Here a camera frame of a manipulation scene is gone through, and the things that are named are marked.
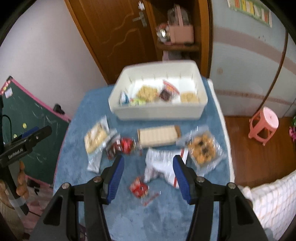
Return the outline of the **person left hand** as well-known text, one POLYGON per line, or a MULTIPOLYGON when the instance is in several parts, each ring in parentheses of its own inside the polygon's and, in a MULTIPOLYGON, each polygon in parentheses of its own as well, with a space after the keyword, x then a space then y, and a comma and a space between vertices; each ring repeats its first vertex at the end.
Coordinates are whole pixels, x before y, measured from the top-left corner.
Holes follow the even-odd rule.
MULTIPOLYGON (((16 187, 16 193, 27 200, 29 197, 29 190, 27 187, 26 175, 24 170, 25 165, 22 161, 20 161, 20 172, 18 174, 18 185, 16 187)), ((3 202, 3 204, 8 206, 9 208, 13 208, 6 194, 6 186, 3 180, 1 180, 1 202, 3 202)))

